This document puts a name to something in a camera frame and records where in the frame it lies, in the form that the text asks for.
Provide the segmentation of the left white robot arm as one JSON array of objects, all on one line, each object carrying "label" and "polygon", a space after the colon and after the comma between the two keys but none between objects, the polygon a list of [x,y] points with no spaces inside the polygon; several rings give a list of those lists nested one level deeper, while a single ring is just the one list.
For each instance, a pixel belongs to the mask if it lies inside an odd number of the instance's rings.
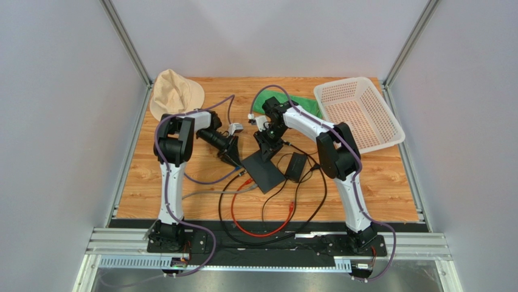
[{"label": "left white robot arm", "polygon": [[185,244],[182,192],[185,168],[193,153],[195,138],[215,147],[217,157],[241,167],[238,137],[218,131],[222,123],[214,111],[194,110],[187,114],[164,114],[157,126],[153,151],[162,174],[161,209],[150,241],[179,248]]}]

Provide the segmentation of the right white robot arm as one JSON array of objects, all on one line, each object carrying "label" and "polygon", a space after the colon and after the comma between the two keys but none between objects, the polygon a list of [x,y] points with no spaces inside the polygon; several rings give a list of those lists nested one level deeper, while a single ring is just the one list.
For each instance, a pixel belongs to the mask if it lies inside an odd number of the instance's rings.
[{"label": "right white robot arm", "polygon": [[264,116],[248,115],[249,123],[258,127],[254,138],[262,161],[270,161],[282,149],[282,137],[288,129],[296,130],[315,142],[320,166],[339,191],[350,246],[357,250],[365,249],[377,232],[361,194],[361,155],[349,126],[326,122],[296,103],[280,103],[275,97],[267,99],[262,108]]}]

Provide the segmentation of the black network switch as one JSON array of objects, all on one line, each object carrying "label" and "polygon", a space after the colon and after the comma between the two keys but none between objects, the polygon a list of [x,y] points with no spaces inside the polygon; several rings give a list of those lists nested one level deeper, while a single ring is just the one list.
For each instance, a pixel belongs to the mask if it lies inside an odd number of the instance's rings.
[{"label": "black network switch", "polygon": [[260,150],[243,159],[242,165],[263,194],[285,182],[285,176],[272,161],[262,160]]}]

